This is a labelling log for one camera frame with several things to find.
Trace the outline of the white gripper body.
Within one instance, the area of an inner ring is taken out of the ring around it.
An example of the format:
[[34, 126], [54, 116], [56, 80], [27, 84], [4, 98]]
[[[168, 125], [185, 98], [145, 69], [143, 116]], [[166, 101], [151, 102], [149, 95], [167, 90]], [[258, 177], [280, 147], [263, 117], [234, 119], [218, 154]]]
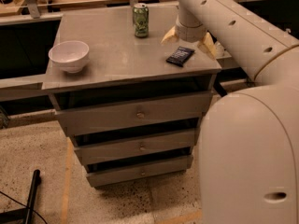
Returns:
[[206, 35], [207, 29], [188, 9], [178, 6], [178, 16], [175, 33], [178, 38], [187, 42], [200, 41]]

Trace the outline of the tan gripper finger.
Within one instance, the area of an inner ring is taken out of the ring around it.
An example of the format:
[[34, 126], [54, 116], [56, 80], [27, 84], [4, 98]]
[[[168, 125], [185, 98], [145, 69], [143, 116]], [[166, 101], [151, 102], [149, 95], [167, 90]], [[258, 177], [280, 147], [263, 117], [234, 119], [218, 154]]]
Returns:
[[204, 37], [198, 42], [197, 48], [199, 48], [212, 60], [216, 59], [216, 54], [217, 54], [216, 46], [209, 32], [206, 32]]
[[176, 27], [172, 27], [163, 37], [161, 44], [178, 42], [178, 36], [176, 34]]

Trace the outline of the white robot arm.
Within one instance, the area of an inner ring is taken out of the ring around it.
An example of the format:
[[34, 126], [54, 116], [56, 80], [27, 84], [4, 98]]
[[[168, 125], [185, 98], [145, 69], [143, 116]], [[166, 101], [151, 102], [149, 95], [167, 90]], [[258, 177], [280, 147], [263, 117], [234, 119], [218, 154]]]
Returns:
[[198, 139], [203, 224], [299, 224], [299, 48], [295, 37], [233, 0], [177, 0], [254, 87], [220, 98]]

